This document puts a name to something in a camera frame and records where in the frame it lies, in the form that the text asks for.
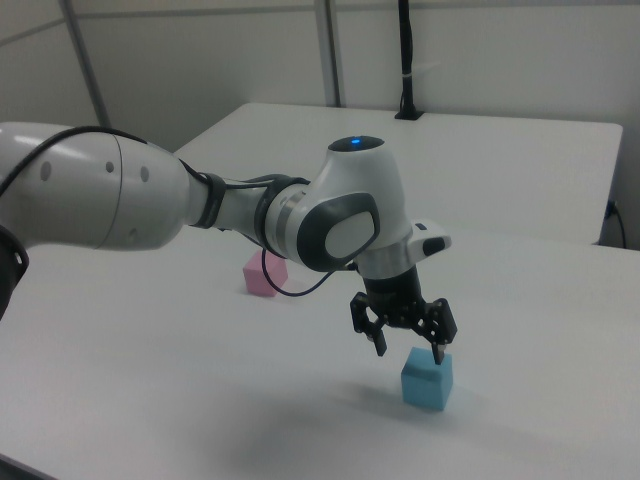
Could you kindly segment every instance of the cube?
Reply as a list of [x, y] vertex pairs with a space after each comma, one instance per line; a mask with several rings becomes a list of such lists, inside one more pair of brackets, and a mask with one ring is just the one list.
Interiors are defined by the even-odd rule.
[[[281, 288], [284, 282], [287, 281], [287, 265], [284, 258], [280, 258], [271, 252], [267, 252], [266, 257], [267, 273], [271, 281]], [[262, 272], [262, 251], [257, 251], [251, 260], [242, 269], [244, 273], [244, 281], [247, 284], [247, 291], [253, 295], [260, 297], [275, 297], [276, 292], [274, 288], [269, 285], [267, 279]]]
[[444, 410], [453, 386], [451, 355], [436, 365], [431, 350], [412, 348], [402, 369], [402, 399], [405, 403]]

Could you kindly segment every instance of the white wall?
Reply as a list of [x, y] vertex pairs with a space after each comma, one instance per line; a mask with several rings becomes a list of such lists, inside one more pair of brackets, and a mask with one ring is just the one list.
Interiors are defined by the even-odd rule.
[[169, 150], [246, 102], [334, 97], [314, 0], [73, 6], [112, 125]]
[[[411, 2], [414, 70], [419, 64], [430, 66], [414, 80], [416, 104], [431, 112], [622, 125], [612, 198], [620, 202], [630, 246], [639, 249], [640, 6], [575, 1], [564, 3], [582, 5], [431, 8], [426, 3]], [[402, 87], [395, 8], [388, 0], [337, 2], [347, 106], [398, 108]], [[614, 222], [607, 222], [603, 240], [620, 245]]]
[[56, 0], [0, 0], [0, 122], [97, 119]]

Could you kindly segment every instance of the tabletop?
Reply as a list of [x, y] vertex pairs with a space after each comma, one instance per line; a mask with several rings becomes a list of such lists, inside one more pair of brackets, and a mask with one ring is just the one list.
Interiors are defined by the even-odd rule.
[[[0, 452], [65, 479], [636, 478], [637, 252], [447, 230], [418, 266], [459, 328], [443, 412], [402, 402], [419, 337], [378, 358], [353, 332], [354, 272], [264, 299], [233, 232], [36, 247], [0, 322]], [[288, 267], [289, 290], [318, 277]]]
[[411, 216], [581, 244], [598, 242], [622, 127], [593, 122], [247, 104], [178, 150], [199, 168], [313, 178], [351, 136], [391, 148]]

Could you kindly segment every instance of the robotic arm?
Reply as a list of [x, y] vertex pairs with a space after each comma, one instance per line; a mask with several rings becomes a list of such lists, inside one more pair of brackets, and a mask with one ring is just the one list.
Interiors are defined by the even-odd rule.
[[426, 338], [438, 364], [456, 334], [446, 300], [422, 299], [415, 267], [450, 238], [432, 222], [409, 221], [395, 161], [378, 138], [332, 143], [312, 182], [237, 182], [123, 132], [4, 123], [0, 178], [0, 315], [35, 245], [154, 249], [191, 225], [235, 230], [319, 272], [353, 262], [366, 291], [351, 302], [353, 326], [380, 356], [384, 325]]

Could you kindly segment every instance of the cable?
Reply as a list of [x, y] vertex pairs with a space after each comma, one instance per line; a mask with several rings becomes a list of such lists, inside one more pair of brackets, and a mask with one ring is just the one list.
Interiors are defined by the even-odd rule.
[[618, 217], [618, 224], [620, 225], [620, 233], [622, 234], [622, 248], [627, 248], [627, 234], [624, 231], [624, 222], [622, 221], [622, 215], [620, 215], [620, 211], [618, 210], [618, 202], [615, 200], [607, 201], [607, 208], [604, 211], [604, 219], [607, 220], [611, 217], [611, 215], [616, 215]]
[[244, 190], [244, 189], [249, 189], [249, 188], [260, 188], [260, 187], [268, 187], [269, 184], [271, 182], [265, 182], [265, 183], [244, 183], [242, 185], [237, 185], [237, 184], [228, 184], [227, 183], [227, 190]]
[[616, 208], [616, 216], [618, 217], [618, 223], [620, 224], [620, 232], [622, 233], [622, 248], [627, 248], [627, 235], [624, 233], [624, 224], [622, 223], [622, 216]]
[[114, 128], [109, 127], [75, 127], [69, 128], [67, 130], [63, 130], [61, 132], [56, 133], [55, 135], [47, 138], [44, 142], [38, 145], [36, 148], [31, 150], [29, 154], [24, 157], [13, 169], [9, 172], [7, 177], [0, 183], [0, 197], [7, 191], [9, 186], [13, 183], [13, 181], [20, 175], [20, 173], [27, 168], [27, 166], [33, 162], [39, 155], [53, 147], [55, 144], [60, 143], [62, 140], [73, 137], [75, 135], [80, 135], [82, 133], [110, 133], [111, 135], [118, 135], [119, 137], [129, 138], [131, 140], [135, 140], [136, 142], [146, 144], [144, 140], [138, 138], [134, 135], [131, 135], [126, 132], [122, 132], [120, 130], [116, 130]]
[[[351, 262], [350, 264], [344, 267], [344, 270], [347, 270], [347, 271], [354, 271], [357, 269], [358, 269], [357, 265], [353, 262]], [[320, 279], [318, 283], [316, 283], [313, 287], [307, 290], [304, 290], [302, 292], [287, 292], [286, 290], [282, 290], [275, 283], [273, 283], [273, 280], [271, 280], [271, 277], [269, 276], [269, 272], [267, 271], [267, 249], [266, 248], [262, 249], [262, 273], [264, 274], [264, 278], [267, 279], [267, 282], [269, 283], [269, 285], [271, 285], [271, 287], [276, 292], [281, 293], [282, 295], [285, 295], [287, 297], [304, 297], [305, 295], [309, 295], [311, 292], [316, 290], [320, 285], [326, 282], [327, 279], [337, 271], [338, 270], [334, 270], [332, 272], [327, 273], [324, 277]]]

